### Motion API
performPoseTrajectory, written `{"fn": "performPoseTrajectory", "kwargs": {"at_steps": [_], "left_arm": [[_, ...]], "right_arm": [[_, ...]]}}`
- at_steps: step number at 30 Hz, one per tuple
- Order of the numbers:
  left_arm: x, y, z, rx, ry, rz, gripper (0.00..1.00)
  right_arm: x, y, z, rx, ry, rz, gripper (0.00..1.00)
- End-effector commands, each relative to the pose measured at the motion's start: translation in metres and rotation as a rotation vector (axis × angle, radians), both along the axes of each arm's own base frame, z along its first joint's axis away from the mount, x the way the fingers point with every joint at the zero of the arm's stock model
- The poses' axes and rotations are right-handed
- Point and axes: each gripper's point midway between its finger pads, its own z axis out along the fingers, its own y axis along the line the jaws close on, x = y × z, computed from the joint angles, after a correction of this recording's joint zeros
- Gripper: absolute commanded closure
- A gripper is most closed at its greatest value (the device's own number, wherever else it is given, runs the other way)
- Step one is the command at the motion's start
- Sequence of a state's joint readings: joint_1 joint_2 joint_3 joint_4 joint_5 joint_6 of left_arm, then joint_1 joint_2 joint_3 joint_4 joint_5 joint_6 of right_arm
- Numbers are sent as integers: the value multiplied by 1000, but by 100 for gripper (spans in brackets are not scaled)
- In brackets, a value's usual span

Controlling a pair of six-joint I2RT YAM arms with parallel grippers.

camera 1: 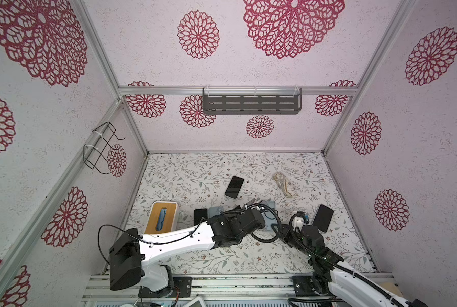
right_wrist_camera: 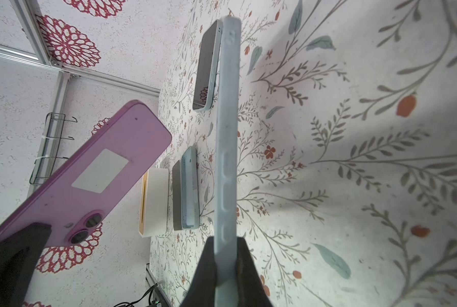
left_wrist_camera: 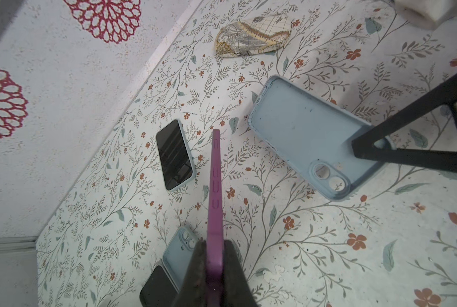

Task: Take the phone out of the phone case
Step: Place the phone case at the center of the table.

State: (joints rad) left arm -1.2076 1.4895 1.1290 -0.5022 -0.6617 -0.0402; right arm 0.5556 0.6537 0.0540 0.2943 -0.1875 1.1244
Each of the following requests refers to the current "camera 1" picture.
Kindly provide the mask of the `pale green phone case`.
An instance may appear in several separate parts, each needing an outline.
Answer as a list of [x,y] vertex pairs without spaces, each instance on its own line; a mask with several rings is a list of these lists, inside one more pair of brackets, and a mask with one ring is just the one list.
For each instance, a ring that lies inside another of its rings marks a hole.
[[[276,209],[276,202],[275,201],[273,201],[273,200],[260,200],[259,203],[268,206],[276,214],[278,213],[278,211]],[[276,218],[274,217],[274,214],[271,211],[269,211],[267,208],[264,207],[264,208],[261,209],[261,212],[262,212],[262,216],[264,218],[264,223],[265,223],[265,226],[263,228],[264,231],[273,230],[273,228],[272,228],[273,225],[278,226],[278,222],[277,222]]]
[[207,210],[207,218],[208,220],[213,218],[214,216],[218,216],[222,214],[223,212],[223,207],[222,206],[216,206],[216,207],[210,207]]

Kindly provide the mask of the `black phone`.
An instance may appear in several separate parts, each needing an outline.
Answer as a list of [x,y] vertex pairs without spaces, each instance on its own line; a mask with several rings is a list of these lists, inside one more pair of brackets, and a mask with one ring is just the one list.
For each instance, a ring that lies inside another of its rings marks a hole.
[[244,179],[238,176],[233,176],[228,184],[228,187],[224,193],[225,196],[236,199],[241,191]]
[[311,224],[316,226],[319,231],[326,233],[329,229],[333,215],[333,209],[325,205],[319,205],[319,208],[317,209]]

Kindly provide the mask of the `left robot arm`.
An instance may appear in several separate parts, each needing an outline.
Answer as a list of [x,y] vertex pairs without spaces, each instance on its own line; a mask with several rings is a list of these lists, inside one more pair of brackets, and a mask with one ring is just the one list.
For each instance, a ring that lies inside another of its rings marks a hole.
[[152,292],[169,287],[172,274],[161,264],[193,251],[229,248],[247,235],[265,227],[257,209],[224,212],[183,230],[158,235],[139,234],[136,228],[125,230],[109,249],[109,289],[125,290],[140,285]]

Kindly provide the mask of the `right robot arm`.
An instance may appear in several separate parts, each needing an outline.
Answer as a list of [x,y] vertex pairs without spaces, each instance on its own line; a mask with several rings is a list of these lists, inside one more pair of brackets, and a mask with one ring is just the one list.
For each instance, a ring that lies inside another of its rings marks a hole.
[[297,303],[315,303],[331,306],[347,303],[349,306],[425,306],[419,299],[412,301],[395,295],[366,276],[355,271],[343,258],[330,250],[319,229],[303,225],[292,230],[290,225],[271,225],[279,238],[291,248],[306,253],[314,269],[311,275],[293,276]]

